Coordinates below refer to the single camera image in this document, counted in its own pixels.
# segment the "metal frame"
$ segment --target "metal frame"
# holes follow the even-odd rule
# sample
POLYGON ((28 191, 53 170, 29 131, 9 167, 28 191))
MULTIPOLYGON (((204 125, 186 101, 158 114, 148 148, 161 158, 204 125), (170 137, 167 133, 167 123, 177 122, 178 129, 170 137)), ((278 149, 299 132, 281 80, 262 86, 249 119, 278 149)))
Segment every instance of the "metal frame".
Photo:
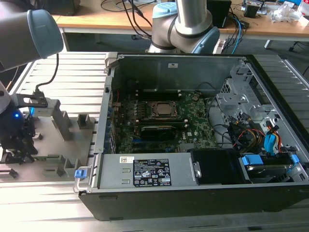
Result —
MULTIPOLYGON (((104 53, 70 52, 67 54, 76 56, 77 54, 104 53)), ((27 65, 11 93, 22 89, 22 86, 27 82, 26 76, 33 71, 33 64, 34 62, 27 65)), ((302 201, 277 213, 263 212, 102 222, 93 218, 92 213, 79 200, 78 195, 73 192, 72 186, 73 182, 57 182, 57 185, 51 182, 1 183, 0 210, 6 212, 1 218, 2 226, 10 228, 12 231, 25 229, 41 231, 42 226, 44 226, 45 228, 52 228, 54 231, 63 231, 64 228, 69 228, 75 232, 84 232, 85 228, 92 232, 184 232, 196 230, 229 232, 247 231, 249 229, 290 232, 293 230, 307 231, 309 226, 309 201, 302 201)))

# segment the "wire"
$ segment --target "wire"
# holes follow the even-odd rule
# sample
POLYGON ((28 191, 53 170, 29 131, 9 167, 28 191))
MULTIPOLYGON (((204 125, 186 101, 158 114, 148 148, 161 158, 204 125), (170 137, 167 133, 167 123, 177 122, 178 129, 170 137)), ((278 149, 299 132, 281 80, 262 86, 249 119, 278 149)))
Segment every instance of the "wire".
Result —
POLYGON ((56 74, 57 74, 57 71, 58 71, 58 67, 59 67, 59 53, 56 54, 56 68, 55 68, 54 75, 52 76, 52 78, 48 82, 44 82, 44 83, 40 83, 40 84, 36 85, 35 91, 40 91, 39 90, 40 86, 45 86, 45 85, 48 85, 48 84, 52 83, 52 81, 56 77, 56 74))
POLYGON ((133 23, 132 23, 131 18, 130 18, 130 16, 129 16, 129 13, 128 13, 128 11, 127 11, 127 8, 126 8, 125 1, 124 1, 124 0, 122 0, 122 4, 124 5, 125 12, 126 12, 126 16, 127 16, 128 20, 129 20, 129 22, 130 22, 130 24, 131 24, 131 27, 134 29, 134 31, 135 31, 136 34, 138 34, 139 36, 142 36, 142 34, 138 33, 138 31, 137 31, 137 30, 135 29, 135 27, 133 26, 133 23))
POLYGON ((147 32, 145 32, 145 31, 138 25, 138 23, 136 22, 133 0, 128 0, 128 1, 131 3, 131 7, 132 7, 132 9, 133 9, 133 10, 132 10, 133 22, 134 22, 135 25, 141 30, 141 32, 143 32, 144 34, 146 34, 146 35, 148 35, 149 37, 151 37, 151 35, 148 34, 147 32))
POLYGON ((304 70, 303 75, 305 75, 305 73, 308 71, 308 69, 309 69, 309 65, 308 65, 308 67, 304 70))
MULTIPOLYGON (((156 2, 156 0, 154 0, 152 2, 148 2, 148 3, 144 3, 144 4, 141 4, 141 5, 138 5, 137 7, 138 8, 142 8, 142 7, 147 6, 147 5, 149 5, 151 3, 154 3, 154 2, 156 2)), ((119 1, 119 2, 115 3, 114 0, 111 0, 111 1, 104 0, 103 2, 101 2, 101 8, 103 10, 109 11, 109 12, 125 12, 126 11, 125 9, 121 8, 120 6, 118 6, 120 3, 122 3, 122 1, 119 1), (119 9, 119 11, 111 10, 111 9, 107 9, 107 8, 103 7, 104 4, 109 3, 109 2, 112 2, 117 7, 117 9, 119 9)))
POLYGON ((9 89, 9 87, 11 86, 11 84, 15 81, 16 77, 17 77, 17 72, 18 72, 19 66, 16 68, 15 74, 12 78, 12 80, 9 82, 8 86, 6 87, 6 90, 9 89))
POLYGON ((219 131, 217 131, 217 130, 215 130, 215 129, 213 129, 213 131, 214 131, 215 133, 217 133, 218 135, 221 135, 222 137, 226 138, 226 139, 227 139, 228 141, 230 141, 231 143, 233 142, 229 137, 225 136, 224 134, 220 133, 219 131))
POLYGON ((195 92, 199 92, 199 88, 201 87, 202 84, 207 84, 207 85, 209 85, 210 87, 212 87, 215 91, 217 91, 216 88, 215 88, 211 83, 209 83, 209 82, 207 82, 207 81, 203 81, 203 82, 201 82, 201 83, 198 84, 197 88, 195 89, 195 92))
POLYGON ((240 25, 240 22, 238 19, 235 18, 235 20, 238 22, 238 25, 239 25, 239 34, 238 34, 238 38, 237 38, 237 41, 236 41, 236 45, 234 47, 234 50, 232 51, 232 54, 234 54, 237 46, 238 46, 238 43, 239 43, 239 39, 240 39, 240 33, 241 33, 241 25, 240 25))
POLYGON ((299 44, 298 44, 298 42, 296 43, 296 45, 297 46, 299 46, 301 49, 303 49, 304 51, 308 51, 307 49, 304 49, 302 46, 300 46, 299 44))
POLYGON ((141 16, 143 19, 145 19, 145 21, 151 26, 151 27, 153 27, 153 25, 151 24, 151 22, 149 22, 149 20, 144 16, 144 15, 142 15, 141 16))

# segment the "black cable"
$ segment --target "black cable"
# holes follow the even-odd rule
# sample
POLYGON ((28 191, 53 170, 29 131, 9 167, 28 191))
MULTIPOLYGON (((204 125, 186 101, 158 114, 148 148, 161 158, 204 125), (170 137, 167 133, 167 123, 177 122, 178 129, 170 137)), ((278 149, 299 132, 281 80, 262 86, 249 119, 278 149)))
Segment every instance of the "black cable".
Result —
POLYGON ((238 23, 237 23, 237 21, 235 20, 235 18, 234 17, 236 17, 237 19, 238 19, 238 17, 233 13, 233 12, 230 12, 232 15, 233 15, 233 17, 230 17, 232 20, 233 20, 233 23, 235 24, 235 31, 234 31, 234 34, 232 35, 232 37, 231 38, 229 38, 228 40, 227 40, 227 43, 226 43, 226 45, 225 45, 225 47, 223 48, 223 50, 222 51, 227 51, 227 49, 230 47, 230 46, 232 46, 233 44, 235 44, 235 42, 236 42, 236 40, 237 40, 237 35, 238 35, 238 33, 239 33, 239 25, 238 25, 238 23))
POLYGON ((309 69, 309 66, 305 69, 303 75, 305 75, 305 73, 308 71, 308 69, 309 69))
POLYGON ((48 82, 44 82, 44 83, 40 83, 40 84, 36 85, 35 91, 40 91, 39 90, 40 86, 45 86, 45 85, 48 85, 48 84, 52 83, 52 81, 56 77, 56 74, 57 74, 57 71, 58 71, 58 67, 59 67, 59 53, 56 54, 56 68, 55 68, 54 75, 52 76, 52 78, 48 82))
MULTIPOLYGON (((156 2, 156 0, 151 1, 151 2, 148 2, 148 3, 144 3, 144 4, 141 4, 141 5, 138 5, 137 7, 138 7, 138 8, 141 8, 141 7, 143 7, 143 6, 150 5, 151 3, 154 3, 154 2, 156 2)), ((118 6, 118 4, 120 4, 120 3, 122 3, 122 1, 119 1, 119 2, 115 3, 115 5, 118 6)))
POLYGON ((302 46, 300 46, 299 44, 298 44, 298 42, 296 43, 296 45, 297 46, 299 46, 301 49, 303 49, 304 51, 308 51, 307 49, 304 49, 302 46))
POLYGON ((297 41, 296 43, 301 44, 301 45, 304 45, 304 46, 309 46, 309 44, 304 44, 304 43, 302 43, 302 42, 300 42, 300 41, 297 41))
POLYGON ((231 143, 233 142, 229 137, 225 136, 224 134, 220 133, 219 131, 217 131, 217 130, 215 130, 215 129, 213 129, 213 131, 214 131, 215 133, 217 133, 218 135, 221 135, 222 137, 226 138, 226 139, 227 139, 228 141, 230 141, 231 143))
POLYGON ((202 84, 207 84, 207 85, 209 85, 210 87, 212 87, 215 91, 217 91, 216 88, 215 88, 211 83, 209 83, 209 82, 207 82, 207 81, 203 81, 203 82, 201 82, 201 83, 199 83, 199 84, 197 85, 197 88, 195 89, 196 92, 199 92, 199 88, 201 87, 202 84))
POLYGON ((134 10, 134 3, 133 3, 133 0, 128 0, 130 3, 131 3, 131 7, 132 7, 132 17, 133 17, 133 22, 135 23, 135 25, 140 29, 141 32, 143 32, 144 34, 148 35, 149 37, 151 37, 150 34, 148 34, 147 32, 145 32, 139 25, 138 23, 136 22, 136 19, 135 19, 135 10, 134 10))
POLYGON ((151 24, 151 22, 144 16, 144 15, 142 15, 141 16, 143 19, 145 19, 145 21, 151 26, 151 27, 153 27, 153 25, 151 24))
POLYGON ((125 9, 127 18, 128 18, 128 20, 129 20, 129 22, 130 22, 130 24, 131 24, 131 27, 134 29, 134 31, 135 31, 136 34, 138 34, 139 36, 142 36, 142 34, 138 33, 138 31, 137 31, 137 30, 135 29, 135 27, 133 26, 133 23, 132 23, 131 18, 130 18, 130 16, 129 16, 129 13, 128 13, 128 11, 127 11, 127 8, 126 8, 125 1, 124 1, 124 0, 122 0, 122 4, 124 5, 124 9, 125 9))
POLYGON ((109 3, 110 1, 106 2, 107 0, 104 0, 103 2, 101 2, 101 8, 105 11, 109 11, 109 12, 124 12, 126 10, 110 10, 110 9, 107 9, 107 8, 104 8, 103 5, 106 4, 106 3, 109 3))

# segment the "blue latch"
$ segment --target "blue latch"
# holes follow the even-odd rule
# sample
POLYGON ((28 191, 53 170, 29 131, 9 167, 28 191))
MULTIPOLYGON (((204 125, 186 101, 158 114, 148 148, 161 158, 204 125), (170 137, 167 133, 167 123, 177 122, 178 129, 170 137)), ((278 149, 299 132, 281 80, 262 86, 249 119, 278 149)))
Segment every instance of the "blue latch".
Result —
POLYGON ((273 134, 267 134, 264 140, 265 151, 270 153, 271 156, 274 156, 274 146, 276 143, 276 136, 273 134))
POLYGON ((291 159, 293 160, 293 163, 296 164, 299 162, 299 158, 296 154, 291 155, 291 159))
POLYGON ((263 161, 260 155, 245 155, 241 158, 245 166, 247 165, 263 165, 263 161))
POLYGON ((87 177, 87 170, 76 170, 74 177, 79 179, 85 179, 87 177))

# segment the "electronic equipment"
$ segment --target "electronic equipment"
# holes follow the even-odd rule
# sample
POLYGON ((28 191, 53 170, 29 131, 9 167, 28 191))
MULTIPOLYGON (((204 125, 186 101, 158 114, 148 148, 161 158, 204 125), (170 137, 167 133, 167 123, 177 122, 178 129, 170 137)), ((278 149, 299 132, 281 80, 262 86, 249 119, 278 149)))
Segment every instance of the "electronic equipment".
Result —
POLYGON ((81 0, 44 0, 43 9, 55 15, 73 16, 80 3, 81 0))
POLYGON ((94 217, 274 212, 309 198, 307 121, 273 82, 290 69, 269 61, 109 53, 94 161, 74 185, 94 217))
POLYGON ((207 0, 207 9, 212 15, 212 24, 215 27, 225 27, 225 21, 231 4, 231 0, 207 0))
POLYGON ((257 11, 261 8, 261 3, 254 1, 246 1, 245 11, 243 15, 247 18, 255 18, 257 11))

